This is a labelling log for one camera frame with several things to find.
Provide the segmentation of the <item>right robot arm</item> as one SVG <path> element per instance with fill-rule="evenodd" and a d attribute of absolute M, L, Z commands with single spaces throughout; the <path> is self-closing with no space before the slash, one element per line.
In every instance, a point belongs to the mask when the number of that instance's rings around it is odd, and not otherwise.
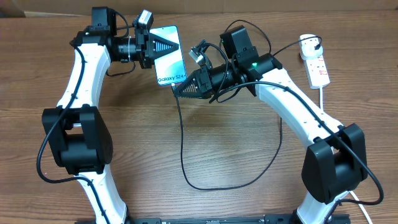
<path fill-rule="evenodd" d="M 224 64 L 214 67 L 206 56 L 209 43 L 202 41 L 190 55 L 199 69 L 173 89 L 177 98 L 224 101 L 248 89 L 268 104 L 297 135 L 306 153 L 302 180 L 307 194 L 284 223 L 348 223 L 347 215 L 335 215 L 347 194 L 368 177 L 364 133 L 355 124 L 343 125 L 326 114 L 292 81 L 274 54 L 259 55 L 244 26 L 227 28 L 217 49 Z"/>

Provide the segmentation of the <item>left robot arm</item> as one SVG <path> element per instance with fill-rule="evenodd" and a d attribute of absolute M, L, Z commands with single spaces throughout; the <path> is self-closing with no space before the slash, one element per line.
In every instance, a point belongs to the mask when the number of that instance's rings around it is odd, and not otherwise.
<path fill-rule="evenodd" d="M 110 163 L 113 140 L 98 109 L 104 78 L 113 62 L 154 68 L 159 85 L 184 81 L 180 37 L 176 26 L 153 27 L 153 15 L 142 11 L 118 35 L 119 12 L 94 7 L 91 24 L 71 40 L 75 62 L 67 88 L 56 107 L 42 113 L 43 146 L 56 165 L 77 181 L 95 213 L 95 223 L 132 223 L 120 197 Z"/>

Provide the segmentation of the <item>Samsung Galaxy smartphone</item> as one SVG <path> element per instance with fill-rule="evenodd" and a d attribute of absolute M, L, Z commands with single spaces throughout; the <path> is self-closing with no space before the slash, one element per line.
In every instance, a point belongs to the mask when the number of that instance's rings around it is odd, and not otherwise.
<path fill-rule="evenodd" d="M 187 73 L 177 26 L 151 29 L 150 33 L 179 44 L 178 50 L 154 60 L 158 85 L 171 85 L 185 81 Z"/>

